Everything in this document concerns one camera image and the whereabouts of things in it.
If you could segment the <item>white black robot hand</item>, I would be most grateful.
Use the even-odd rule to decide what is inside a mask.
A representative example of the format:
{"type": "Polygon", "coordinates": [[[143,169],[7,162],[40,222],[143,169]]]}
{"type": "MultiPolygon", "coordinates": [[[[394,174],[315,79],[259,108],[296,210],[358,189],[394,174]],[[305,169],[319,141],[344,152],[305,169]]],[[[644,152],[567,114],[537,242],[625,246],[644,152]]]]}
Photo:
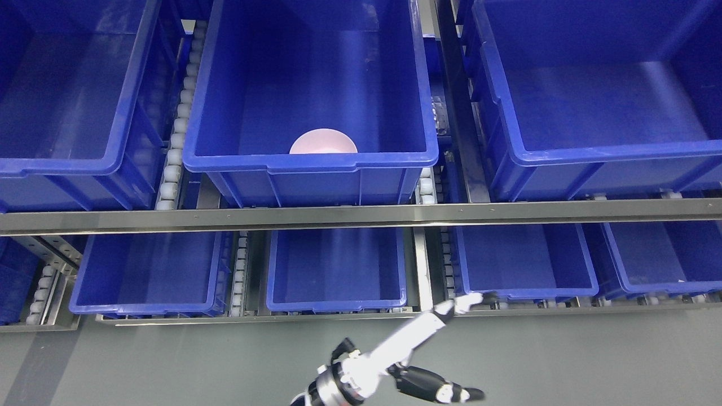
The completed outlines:
{"type": "Polygon", "coordinates": [[[410,364],[413,352],[459,315],[484,300],[482,293],[458,296],[436,304],[405,322],[370,352],[346,358],[336,373],[336,385],[348,403],[364,403],[376,393],[382,378],[389,376],[402,395],[436,404],[476,403],[484,391],[459,385],[438,373],[410,364]]]}

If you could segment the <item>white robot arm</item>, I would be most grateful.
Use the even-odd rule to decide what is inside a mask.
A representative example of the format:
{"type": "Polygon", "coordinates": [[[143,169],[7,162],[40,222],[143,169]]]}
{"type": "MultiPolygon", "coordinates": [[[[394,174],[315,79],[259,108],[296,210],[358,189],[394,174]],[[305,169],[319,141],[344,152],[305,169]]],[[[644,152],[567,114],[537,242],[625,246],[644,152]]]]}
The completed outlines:
{"type": "Polygon", "coordinates": [[[332,351],[330,361],[318,368],[317,377],[307,389],[296,395],[291,405],[361,405],[364,398],[348,383],[341,381],[343,367],[341,357],[359,354],[358,347],[346,337],[332,351]]]}

